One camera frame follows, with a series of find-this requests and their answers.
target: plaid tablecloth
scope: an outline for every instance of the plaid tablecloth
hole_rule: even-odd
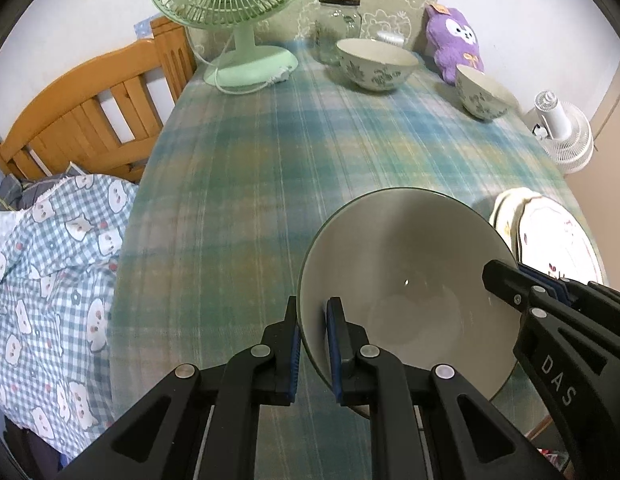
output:
[[[427,68],[394,93],[371,94],[295,50],[300,64],[289,81],[248,96],[221,94],[199,70],[157,141],[111,311],[119,415],[178,364],[218,365],[258,342],[296,293],[315,233],[364,193],[425,187],[487,218],[498,193],[527,186],[584,224],[519,119],[476,121]],[[523,430],[543,414],[521,373],[498,404]],[[302,356],[296,403],[262,410],[256,477],[370,478],[367,432]]]

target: plate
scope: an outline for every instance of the plate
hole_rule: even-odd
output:
[[[506,191],[507,195],[501,201],[499,210],[494,219],[494,228],[503,241],[506,242],[515,258],[520,260],[517,251],[517,226],[523,213],[523,207],[528,200],[541,196],[527,187],[517,187]]]
[[[553,278],[603,283],[599,261],[581,225],[547,197],[533,198],[519,222],[521,260]]]
[[[503,199],[506,198],[510,194],[510,191],[511,189],[505,190],[503,193],[500,193],[497,196],[497,198],[494,200],[494,209],[492,209],[492,213],[490,213],[490,218],[488,218],[488,222],[490,222],[491,226],[494,227],[494,221],[497,218],[497,214],[501,206],[501,202],[503,202]]]
[[[425,189],[376,191],[336,212],[303,263],[298,321],[315,369],[330,384],[325,304],[340,296],[346,319],[405,364],[455,367],[488,399],[515,358],[520,314],[487,292],[484,265],[516,268],[478,213]]]

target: wooden bed frame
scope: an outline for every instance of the wooden bed frame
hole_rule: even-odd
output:
[[[37,95],[0,142],[1,171],[20,179],[44,177],[33,151],[52,173],[72,161],[90,173],[140,180],[163,128],[142,75],[162,68],[176,102],[197,67],[183,27],[167,18],[151,25],[153,40],[95,57]],[[96,98],[107,89],[132,131],[130,142],[121,143]]]

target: stacked plates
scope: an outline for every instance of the stacked plates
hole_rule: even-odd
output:
[[[603,283],[590,239],[560,204],[527,187],[501,193],[490,224],[517,261],[553,278]]]

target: bowl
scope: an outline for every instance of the bowl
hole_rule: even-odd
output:
[[[498,119],[511,108],[519,108],[517,98],[507,88],[471,66],[456,66],[456,90],[463,107],[483,121]]]
[[[383,41],[347,38],[337,42],[337,50],[347,78],[374,92],[397,88],[419,65],[411,52]]]
[[[486,291],[484,265],[516,268],[478,213],[426,189],[363,195],[334,213],[307,252],[298,322],[318,374],[331,383],[325,307],[340,296],[349,322],[404,364],[449,364],[491,399],[516,363],[520,314]]]

